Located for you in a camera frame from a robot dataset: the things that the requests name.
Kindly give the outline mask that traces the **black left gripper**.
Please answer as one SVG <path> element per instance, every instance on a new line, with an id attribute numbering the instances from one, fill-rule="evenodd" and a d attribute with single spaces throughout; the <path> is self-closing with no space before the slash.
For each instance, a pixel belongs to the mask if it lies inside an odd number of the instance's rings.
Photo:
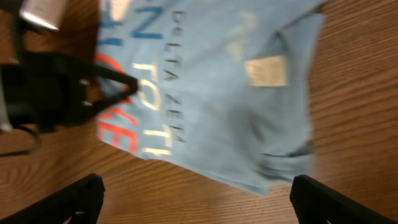
<path id="1" fill-rule="evenodd" d="M 101 77 L 127 90 L 85 106 L 85 80 Z M 1 64 L 1 122 L 34 124 L 42 133 L 57 126 L 75 126 L 128 100 L 138 91 L 138 79 L 64 54 L 25 52 L 18 64 Z"/>

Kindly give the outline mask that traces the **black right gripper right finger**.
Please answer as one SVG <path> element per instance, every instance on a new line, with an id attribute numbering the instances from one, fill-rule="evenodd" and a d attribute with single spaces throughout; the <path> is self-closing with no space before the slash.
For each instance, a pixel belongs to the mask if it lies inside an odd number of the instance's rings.
<path id="1" fill-rule="evenodd" d="M 300 224 L 397 224 L 307 175 L 294 178 L 290 202 Z"/>

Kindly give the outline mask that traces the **light blue printed t-shirt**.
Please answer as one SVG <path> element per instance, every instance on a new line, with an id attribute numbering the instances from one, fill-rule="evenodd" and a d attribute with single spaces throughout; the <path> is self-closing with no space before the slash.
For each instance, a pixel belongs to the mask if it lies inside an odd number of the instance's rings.
<path id="1" fill-rule="evenodd" d="M 265 195 L 312 171 L 323 0 L 101 1 L 95 60 L 137 79 L 100 140 Z"/>

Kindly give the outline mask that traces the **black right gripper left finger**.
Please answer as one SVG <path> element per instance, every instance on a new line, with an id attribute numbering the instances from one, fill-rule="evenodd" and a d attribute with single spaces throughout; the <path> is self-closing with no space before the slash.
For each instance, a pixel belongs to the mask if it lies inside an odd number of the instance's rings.
<path id="1" fill-rule="evenodd" d="M 1 219 L 1 224 L 96 224 L 104 193 L 102 178 L 90 174 Z"/>

